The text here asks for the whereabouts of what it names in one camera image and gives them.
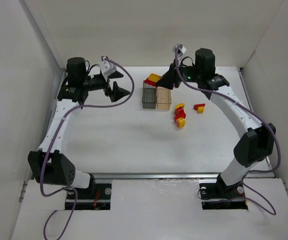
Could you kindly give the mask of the yellow lego brick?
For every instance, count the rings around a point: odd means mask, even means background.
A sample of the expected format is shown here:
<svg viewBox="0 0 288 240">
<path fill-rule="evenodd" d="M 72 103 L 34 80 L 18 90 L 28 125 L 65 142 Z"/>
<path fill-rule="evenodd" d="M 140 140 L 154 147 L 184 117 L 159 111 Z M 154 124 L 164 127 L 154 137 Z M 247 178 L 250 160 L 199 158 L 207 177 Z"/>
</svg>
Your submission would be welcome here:
<svg viewBox="0 0 288 240">
<path fill-rule="evenodd" d="M 158 82 L 159 80 L 161 79 L 161 76 L 160 75 L 157 75 L 157 74 L 154 74 L 154 73 L 151 73 L 149 76 L 148 76 L 148 80 L 149 81 L 152 81 L 152 82 Z"/>
<path fill-rule="evenodd" d="M 204 107 L 200 106 L 197 108 L 197 113 L 202 114 L 204 112 Z"/>
</svg>

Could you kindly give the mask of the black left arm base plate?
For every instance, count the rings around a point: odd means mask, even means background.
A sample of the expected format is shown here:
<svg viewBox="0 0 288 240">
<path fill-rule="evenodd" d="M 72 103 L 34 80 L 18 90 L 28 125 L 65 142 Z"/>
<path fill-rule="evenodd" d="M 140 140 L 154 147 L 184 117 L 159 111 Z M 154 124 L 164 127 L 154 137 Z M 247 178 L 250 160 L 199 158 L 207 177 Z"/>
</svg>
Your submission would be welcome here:
<svg viewBox="0 0 288 240">
<path fill-rule="evenodd" d="M 112 182 L 94 183 L 89 188 L 76 188 L 75 210 L 106 211 L 111 207 Z"/>
</svg>

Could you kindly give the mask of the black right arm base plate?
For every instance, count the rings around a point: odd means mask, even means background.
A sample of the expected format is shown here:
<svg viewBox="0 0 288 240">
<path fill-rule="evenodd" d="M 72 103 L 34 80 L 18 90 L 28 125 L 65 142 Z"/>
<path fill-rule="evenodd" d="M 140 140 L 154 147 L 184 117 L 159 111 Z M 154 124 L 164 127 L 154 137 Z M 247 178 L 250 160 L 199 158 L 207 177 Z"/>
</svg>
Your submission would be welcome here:
<svg viewBox="0 0 288 240">
<path fill-rule="evenodd" d="M 241 183 L 225 188 L 218 182 L 199 183 L 198 197 L 203 210 L 248 210 Z"/>
</svg>

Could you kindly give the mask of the red curved lego brick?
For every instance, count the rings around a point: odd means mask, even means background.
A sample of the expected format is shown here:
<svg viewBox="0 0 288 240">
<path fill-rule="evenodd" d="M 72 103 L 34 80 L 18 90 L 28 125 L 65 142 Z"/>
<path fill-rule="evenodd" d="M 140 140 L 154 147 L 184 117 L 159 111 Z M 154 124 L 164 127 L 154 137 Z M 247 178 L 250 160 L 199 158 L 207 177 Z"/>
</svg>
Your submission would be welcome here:
<svg viewBox="0 0 288 240">
<path fill-rule="evenodd" d="M 204 108 L 205 105 L 206 105 L 205 103 L 195 104 L 195 105 L 194 105 L 194 110 L 197 110 L 197 109 L 200 108 L 200 107 L 203 107 L 203 108 Z"/>
</svg>

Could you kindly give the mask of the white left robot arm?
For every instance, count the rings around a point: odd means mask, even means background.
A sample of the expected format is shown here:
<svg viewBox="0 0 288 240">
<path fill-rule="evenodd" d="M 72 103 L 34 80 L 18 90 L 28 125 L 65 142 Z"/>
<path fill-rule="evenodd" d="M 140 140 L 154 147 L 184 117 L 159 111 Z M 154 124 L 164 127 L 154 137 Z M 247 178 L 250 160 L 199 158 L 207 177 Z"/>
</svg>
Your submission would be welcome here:
<svg viewBox="0 0 288 240">
<path fill-rule="evenodd" d="M 106 56 L 98 63 L 100 72 L 90 75 L 93 66 L 82 57 L 68 59 L 64 81 L 56 98 L 56 108 L 47 133 L 36 151 L 28 154 L 28 163 L 33 177 L 40 184 L 44 197 L 51 196 L 44 191 L 44 185 L 60 186 L 61 190 L 90 189 L 94 176 L 77 170 L 66 156 L 68 139 L 80 112 L 94 105 L 85 104 L 89 92 L 102 90 L 111 100 L 110 107 L 126 103 L 133 95 L 133 90 L 110 82 L 129 74 L 127 70 L 119 72 L 122 66 Z"/>
</svg>

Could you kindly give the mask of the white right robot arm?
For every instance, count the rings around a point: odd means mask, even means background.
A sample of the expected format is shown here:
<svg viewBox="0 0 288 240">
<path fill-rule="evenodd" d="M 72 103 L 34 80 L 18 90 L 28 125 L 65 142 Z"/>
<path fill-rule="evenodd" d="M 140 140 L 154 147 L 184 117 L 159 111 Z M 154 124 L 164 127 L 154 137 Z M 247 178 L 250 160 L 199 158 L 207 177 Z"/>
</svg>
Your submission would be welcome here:
<svg viewBox="0 0 288 240">
<path fill-rule="evenodd" d="M 157 86 L 172 90 L 181 83 L 202 92 L 228 118 L 240 139 L 234 147 L 234 158 L 217 176 L 215 189 L 225 193 L 236 187 L 257 163 L 271 155 L 274 147 L 275 126 L 263 122 L 259 116 L 245 107 L 235 95 L 226 78 L 216 73 L 215 55 L 212 50 L 200 48 L 195 52 L 191 66 L 181 64 L 186 49 L 173 47 L 175 58 L 169 70 L 157 81 Z"/>
</svg>

